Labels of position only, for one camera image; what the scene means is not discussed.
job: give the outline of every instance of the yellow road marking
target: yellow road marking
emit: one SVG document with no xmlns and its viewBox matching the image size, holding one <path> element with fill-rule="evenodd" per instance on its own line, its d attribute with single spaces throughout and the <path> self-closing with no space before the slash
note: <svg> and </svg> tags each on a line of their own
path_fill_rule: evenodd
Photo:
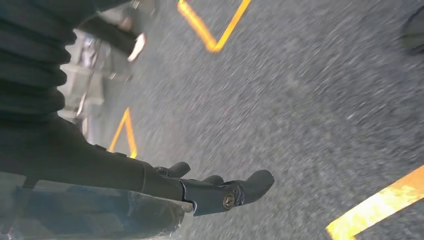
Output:
<svg viewBox="0 0 424 240">
<path fill-rule="evenodd" d="M 109 152 L 113 152 L 115 145 L 118 141 L 118 137 L 122 131 L 122 128 L 125 126 L 125 130 L 126 130 L 126 139 L 129 145 L 129 152 L 131 153 L 130 158 L 135 158 L 137 156 L 137 146 L 136 146 L 136 141 L 134 138 L 134 131 L 133 131 L 133 126 L 131 124 L 131 116 L 130 116 L 130 109 L 127 108 L 125 110 L 125 112 L 123 113 L 122 119 L 118 125 L 118 129 L 115 132 L 115 136 L 113 136 L 113 140 L 112 143 L 109 146 L 108 151 Z"/>
<path fill-rule="evenodd" d="M 186 0 L 179 0 L 178 11 L 187 20 L 188 24 L 190 24 L 190 26 L 196 31 L 197 35 L 203 41 L 206 49 L 209 52 L 218 53 L 224 47 L 231 33 L 236 28 L 237 23 L 242 18 L 242 15 L 248 8 L 250 2 L 251 0 L 242 0 L 240 6 L 238 7 L 218 42 L 212 36 L 211 32 L 206 27 L 202 19 L 195 13 L 195 11 L 193 11 Z"/>
<path fill-rule="evenodd" d="M 334 240 L 355 235 L 424 198 L 424 165 L 372 195 L 327 226 Z"/>
</svg>

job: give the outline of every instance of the asphalt ground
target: asphalt ground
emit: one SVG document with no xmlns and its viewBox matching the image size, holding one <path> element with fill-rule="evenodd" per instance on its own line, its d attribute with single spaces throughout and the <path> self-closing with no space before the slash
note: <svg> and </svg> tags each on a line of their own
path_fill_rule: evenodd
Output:
<svg viewBox="0 0 424 240">
<path fill-rule="evenodd" d="M 219 39 L 241 1 L 188 3 Z M 161 0 L 133 80 L 106 83 L 99 143 L 129 108 L 139 160 L 185 161 L 196 179 L 273 173 L 260 201 L 196 218 L 188 240 L 329 240 L 332 221 L 424 164 L 424 55 L 399 41 L 422 5 L 252 0 L 210 53 L 176 1 Z M 119 139 L 115 150 L 130 154 Z M 424 203 L 355 237 L 422 240 Z"/>
</svg>

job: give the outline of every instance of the pavement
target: pavement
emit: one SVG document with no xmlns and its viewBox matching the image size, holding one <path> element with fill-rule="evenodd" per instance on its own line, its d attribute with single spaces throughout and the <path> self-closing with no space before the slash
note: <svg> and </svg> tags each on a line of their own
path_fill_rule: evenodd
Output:
<svg viewBox="0 0 424 240">
<path fill-rule="evenodd" d="M 176 1 L 159 3 L 133 80 L 105 83 L 99 144 L 129 108 L 138 160 L 185 161 L 187 178 L 275 177 L 258 202 L 196 218 L 187 240 L 330 240 L 331 222 L 422 169 L 424 55 L 399 36 L 424 0 L 252 0 L 219 53 Z M 188 3 L 218 39 L 241 0 Z M 422 199 L 393 212 L 356 239 L 424 239 Z"/>
</svg>

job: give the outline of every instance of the white sneaker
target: white sneaker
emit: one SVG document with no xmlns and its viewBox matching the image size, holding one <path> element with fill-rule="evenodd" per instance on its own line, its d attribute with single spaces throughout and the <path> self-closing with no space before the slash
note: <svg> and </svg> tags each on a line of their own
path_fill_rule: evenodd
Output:
<svg viewBox="0 0 424 240">
<path fill-rule="evenodd" d="M 145 44 L 146 44 L 146 35 L 142 33 L 135 40 L 134 49 L 132 50 L 132 53 L 128 57 L 128 62 L 134 61 L 139 56 L 139 54 L 145 47 Z"/>
</svg>

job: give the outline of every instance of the person's leg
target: person's leg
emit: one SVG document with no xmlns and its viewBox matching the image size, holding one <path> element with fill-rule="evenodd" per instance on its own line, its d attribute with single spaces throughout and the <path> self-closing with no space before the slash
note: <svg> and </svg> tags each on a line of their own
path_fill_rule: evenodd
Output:
<svg viewBox="0 0 424 240">
<path fill-rule="evenodd" d="M 99 16 L 83 22 L 78 29 L 109 43 L 127 57 L 130 56 L 136 45 L 137 35 L 131 31 L 124 31 Z"/>
<path fill-rule="evenodd" d="M 29 3 L 38 6 L 55 15 L 74 28 L 82 22 L 95 16 L 97 12 L 104 12 L 131 0 L 34 0 Z"/>
</svg>

